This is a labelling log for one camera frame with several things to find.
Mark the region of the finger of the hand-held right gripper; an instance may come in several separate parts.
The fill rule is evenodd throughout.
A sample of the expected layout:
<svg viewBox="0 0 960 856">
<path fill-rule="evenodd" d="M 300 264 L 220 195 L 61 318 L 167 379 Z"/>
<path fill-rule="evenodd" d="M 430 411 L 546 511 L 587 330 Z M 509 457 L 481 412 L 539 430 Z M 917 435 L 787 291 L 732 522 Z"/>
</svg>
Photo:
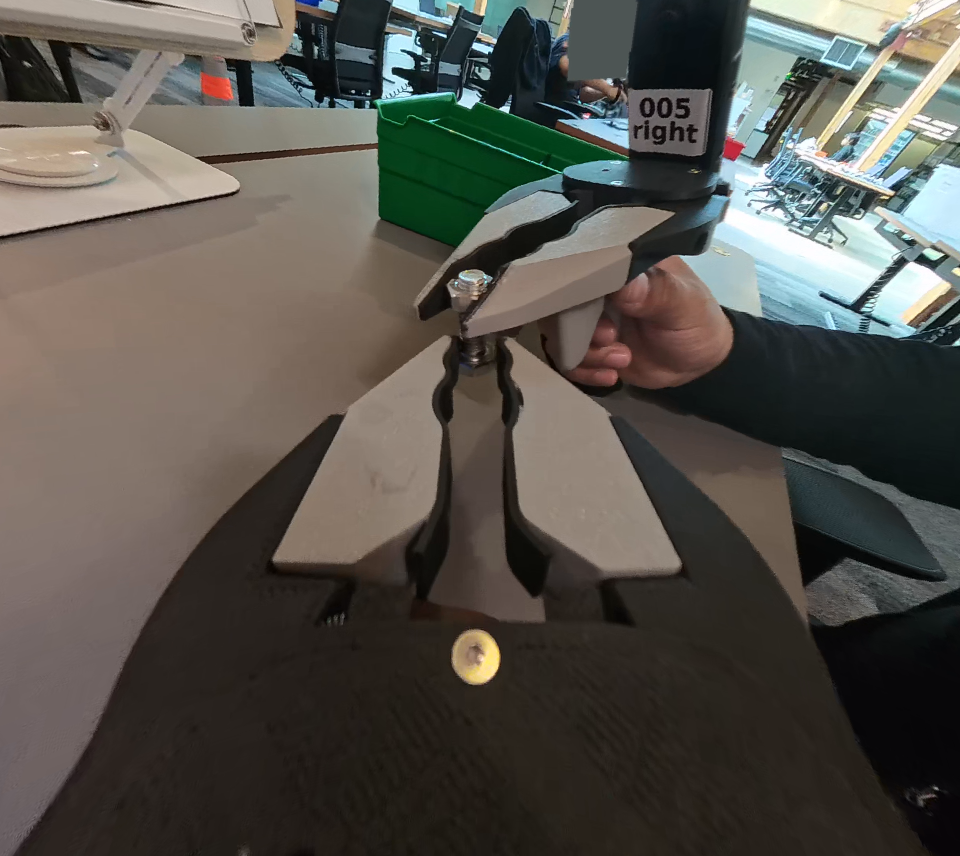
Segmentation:
<svg viewBox="0 0 960 856">
<path fill-rule="evenodd" d="M 462 271 L 480 270 L 495 283 L 507 267 L 546 243 L 565 237 L 582 217 L 582 205 L 553 177 L 511 190 L 447 256 L 414 301 L 425 322 L 451 307 L 448 284 Z"/>
<path fill-rule="evenodd" d="M 624 285 L 630 246 L 672 218 L 650 206 L 610 206 L 579 220 L 564 237 L 508 263 L 462 322 L 462 334 L 502 333 L 605 297 Z"/>
</svg>

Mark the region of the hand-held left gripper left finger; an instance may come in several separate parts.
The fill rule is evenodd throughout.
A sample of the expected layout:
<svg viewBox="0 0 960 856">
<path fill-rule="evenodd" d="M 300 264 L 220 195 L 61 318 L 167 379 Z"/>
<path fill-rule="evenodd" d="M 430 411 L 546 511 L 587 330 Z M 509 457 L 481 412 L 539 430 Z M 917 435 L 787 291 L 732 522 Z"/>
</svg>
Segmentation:
<svg viewBox="0 0 960 856">
<path fill-rule="evenodd" d="M 454 387 L 455 338 L 444 336 L 321 425 L 329 444 L 277 570 L 428 595 L 450 547 Z"/>
</svg>

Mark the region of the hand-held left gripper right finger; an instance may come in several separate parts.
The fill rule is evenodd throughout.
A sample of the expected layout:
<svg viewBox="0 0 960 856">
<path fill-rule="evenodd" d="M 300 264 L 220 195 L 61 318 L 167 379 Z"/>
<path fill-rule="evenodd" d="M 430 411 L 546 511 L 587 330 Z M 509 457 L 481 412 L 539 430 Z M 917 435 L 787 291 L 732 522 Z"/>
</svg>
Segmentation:
<svg viewBox="0 0 960 856">
<path fill-rule="evenodd" d="M 497 346 L 510 571 L 531 596 L 677 575 L 682 562 L 603 406 L 512 338 Z"/>
</svg>

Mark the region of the silver hex bolt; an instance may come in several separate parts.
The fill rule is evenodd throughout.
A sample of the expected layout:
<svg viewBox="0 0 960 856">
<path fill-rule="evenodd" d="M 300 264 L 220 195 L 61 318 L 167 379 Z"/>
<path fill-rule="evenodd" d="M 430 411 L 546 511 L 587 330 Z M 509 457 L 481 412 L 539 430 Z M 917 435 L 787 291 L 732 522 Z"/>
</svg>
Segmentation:
<svg viewBox="0 0 960 856">
<path fill-rule="evenodd" d="M 450 309 L 459 319 L 460 345 L 464 343 L 486 343 L 491 345 L 490 337 L 483 335 L 469 335 L 467 332 L 468 316 L 474 307 L 486 295 L 493 278 L 479 269 L 461 271 L 446 284 Z"/>
</svg>

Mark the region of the green plastic bin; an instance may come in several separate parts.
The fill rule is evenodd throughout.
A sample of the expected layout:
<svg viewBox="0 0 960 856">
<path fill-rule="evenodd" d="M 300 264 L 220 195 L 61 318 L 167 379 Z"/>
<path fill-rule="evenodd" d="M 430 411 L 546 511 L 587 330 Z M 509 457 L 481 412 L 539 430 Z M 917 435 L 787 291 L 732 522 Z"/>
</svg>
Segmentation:
<svg viewBox="0 0 960 856">
<path fill-rule="evenodd" d="M 510 190 L 618 153 L 453 94 L 376 103 L 378 215 L 456 246 Z"/>
</svg>

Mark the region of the person's right forearm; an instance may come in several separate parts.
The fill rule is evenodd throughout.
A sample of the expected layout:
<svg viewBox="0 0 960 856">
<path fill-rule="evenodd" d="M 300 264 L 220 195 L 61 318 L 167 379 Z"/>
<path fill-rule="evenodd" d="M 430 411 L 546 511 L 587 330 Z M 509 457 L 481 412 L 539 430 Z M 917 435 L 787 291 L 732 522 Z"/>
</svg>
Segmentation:
<svg viewBox="0 0 960 856">
<path fill-rule="evenodd" d="M 726 316 L 728 356 L 674 405 L 958 508 L 958 347 Z"/>
</svg>

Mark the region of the person's right hand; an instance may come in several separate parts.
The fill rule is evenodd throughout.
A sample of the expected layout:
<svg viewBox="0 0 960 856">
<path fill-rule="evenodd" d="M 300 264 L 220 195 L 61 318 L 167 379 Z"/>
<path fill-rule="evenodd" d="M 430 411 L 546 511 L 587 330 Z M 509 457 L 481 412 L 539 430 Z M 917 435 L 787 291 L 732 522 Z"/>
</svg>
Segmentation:
<svg viewBox="0 0 960 856">
<path fill-rule="evenodd" d="M 582 361 L 566 376 L 603 389 L 619 381 L 676 388 L 723 364 L 734 341 L 733 324 L 709 288 L 683 259 L 670 257 L 607 299 Z"/>
</svg>

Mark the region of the black hanging jacket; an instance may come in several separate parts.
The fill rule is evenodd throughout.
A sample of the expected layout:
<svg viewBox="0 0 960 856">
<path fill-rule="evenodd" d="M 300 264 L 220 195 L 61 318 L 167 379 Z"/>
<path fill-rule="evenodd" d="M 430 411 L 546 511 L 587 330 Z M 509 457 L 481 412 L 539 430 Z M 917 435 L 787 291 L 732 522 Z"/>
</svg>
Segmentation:
<svg viewBox="0 0 960 856">
<path fill-rule="evenodd" d="M 488 57 L 489 80 L 481 102 L 493 109 L 508 105 L 510 114 L 550 126 L 542 105 L 552 46 L 548 22 L 524 7 L 514 9 Z"/>
</svg>

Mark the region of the black office chair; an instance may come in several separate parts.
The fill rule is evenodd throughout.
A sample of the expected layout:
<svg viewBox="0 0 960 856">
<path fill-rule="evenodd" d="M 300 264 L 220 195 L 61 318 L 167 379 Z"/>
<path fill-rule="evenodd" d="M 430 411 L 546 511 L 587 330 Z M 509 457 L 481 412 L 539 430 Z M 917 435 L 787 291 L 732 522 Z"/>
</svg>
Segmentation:
<svg viewBox="0 0 960 856">
<path fill-rule="evenodd" d="M 411 68 L 395 67 L 390 71 L 394 80 L 409 85 L 411 93 L 454 94 L 463 92 L 467 63 L 482 27 L 482 16 L 462 6 L 444 34 L 423 27 L 415 34 L 418 50 L 404 50 L 413 60 Z"/>
<path fill-rule="evenodd" d="M 392 4 L 393 0 L 339 0 L 332 21 L 316 26 L 308 76 L 319 103 L 340 99 L 364 108 L 381 98 Z"/>
</svg>

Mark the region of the orange traffic cone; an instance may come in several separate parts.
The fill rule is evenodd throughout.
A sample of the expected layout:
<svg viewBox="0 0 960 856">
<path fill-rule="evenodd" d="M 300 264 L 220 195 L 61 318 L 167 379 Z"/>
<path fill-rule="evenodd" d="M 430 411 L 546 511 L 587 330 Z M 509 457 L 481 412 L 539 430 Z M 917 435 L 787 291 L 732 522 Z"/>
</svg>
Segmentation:
<svg viewBox="0 0 960 856">
<path fill-rule="evenodd" d="M 234 87 L 226 60 L 218 56 L 200 58 L 200 99 L 206 107 L 234 105 Z"/>
</svg>

